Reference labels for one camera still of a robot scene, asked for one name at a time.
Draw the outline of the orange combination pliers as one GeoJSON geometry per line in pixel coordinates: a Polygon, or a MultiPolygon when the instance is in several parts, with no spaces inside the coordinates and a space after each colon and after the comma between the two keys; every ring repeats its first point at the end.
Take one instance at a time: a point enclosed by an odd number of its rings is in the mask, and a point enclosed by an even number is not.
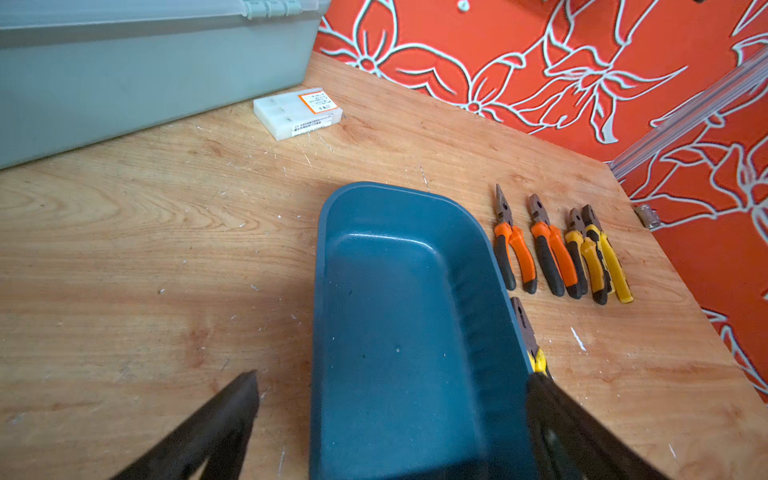
{"type": "Polygon", "coordinates": [[[551,224],[537,194],[529,196],[527,208],[532,219],[531,233],[537,259],[550,291],[557,297],[568,293],[571,298],[580,299],[582,292],[577,269],[567,250],[562,232],[551,224]]]}

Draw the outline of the yellow-orange large pliers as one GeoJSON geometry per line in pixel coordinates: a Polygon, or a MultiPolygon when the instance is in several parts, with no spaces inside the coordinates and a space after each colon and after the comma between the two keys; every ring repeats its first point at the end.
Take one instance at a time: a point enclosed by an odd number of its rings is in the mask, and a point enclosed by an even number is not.
{"type": "Polygon", "coordinates": [[[587,235],[586,224],[578,209],[569,212],[568,230],[565,235],[566,249],[574,263],[578,298],[587,293],[590,287],[593,300],[605,305],[608,300],[608,283],[597,244],[587,235]]]}

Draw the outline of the yellow needle-nose pliers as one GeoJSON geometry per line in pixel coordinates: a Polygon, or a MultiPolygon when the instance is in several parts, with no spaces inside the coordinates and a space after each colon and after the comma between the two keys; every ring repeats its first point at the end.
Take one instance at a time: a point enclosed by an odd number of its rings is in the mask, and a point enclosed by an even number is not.
{"type": "Polygon", "coordinates": [[[615,293],[623,304],[632,303],[634,297],[626,273],[592,205],[585,205],[581,213],[585,221],[586,235],[596,243],[598,258],[604,271],[604,290],[607,293],[615,293]]]}

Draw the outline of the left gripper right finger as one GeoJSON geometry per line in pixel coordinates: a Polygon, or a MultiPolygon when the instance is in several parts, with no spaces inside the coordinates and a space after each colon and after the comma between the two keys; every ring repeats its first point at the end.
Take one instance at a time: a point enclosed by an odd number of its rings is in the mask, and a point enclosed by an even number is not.
{"type": "Polygon", "coordinates": [[[525,407],[541,479],[666,477],[543,373],[529,376],[525,407]]]}

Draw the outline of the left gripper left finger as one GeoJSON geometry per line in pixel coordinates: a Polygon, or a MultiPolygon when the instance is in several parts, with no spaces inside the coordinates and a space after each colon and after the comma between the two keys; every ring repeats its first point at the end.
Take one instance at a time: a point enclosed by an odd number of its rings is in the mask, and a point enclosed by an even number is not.
{"type": "Polygon", "coordinates": [[[257,372],[243,372],[153,448],[115,475],[117,479],[240,477],[260,404],[257,372]]]}

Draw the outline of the blue plastic storage box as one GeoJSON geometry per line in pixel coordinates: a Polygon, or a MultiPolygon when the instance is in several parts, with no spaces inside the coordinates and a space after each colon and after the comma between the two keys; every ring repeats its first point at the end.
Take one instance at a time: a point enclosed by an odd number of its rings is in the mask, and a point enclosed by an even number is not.
{"type": "Polygon", "coordinates": [[[458,203],[360,182],[318,223],[309,475],[534,479],[532,368],[486,232],[458,203]]]}

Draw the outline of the yellow combination pliers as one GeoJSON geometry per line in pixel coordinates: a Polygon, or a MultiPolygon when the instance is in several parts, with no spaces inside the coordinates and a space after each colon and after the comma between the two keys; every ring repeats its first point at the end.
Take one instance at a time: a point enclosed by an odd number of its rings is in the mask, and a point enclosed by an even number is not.
{"type": "Polygon", "coordinates": [[[522,339],[527,356],[534,372],[550,377],[546,356],[538,345],[533,327],[528,319],[526,311],[519,297],[511,297],[511,304],[515,311],[516,319],[521,330],[522,339]]]}

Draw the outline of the small orange needle-nose pliers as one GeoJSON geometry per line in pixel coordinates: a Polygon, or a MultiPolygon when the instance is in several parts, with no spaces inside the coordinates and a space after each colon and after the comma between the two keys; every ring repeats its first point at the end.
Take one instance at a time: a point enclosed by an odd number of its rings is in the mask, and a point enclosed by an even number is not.
{"type": "Polygon", "coordinates": [[[516,259],[523,290],[534,294],[538,286],[535,262],[525,242],[523,231],[513,222],[511,209],[499,184],[495,187],[495,198],[497,223],[493,229],[493,250],[504,284],[508,291],[514,291],[517,286],[512,262],[516,259]]]}

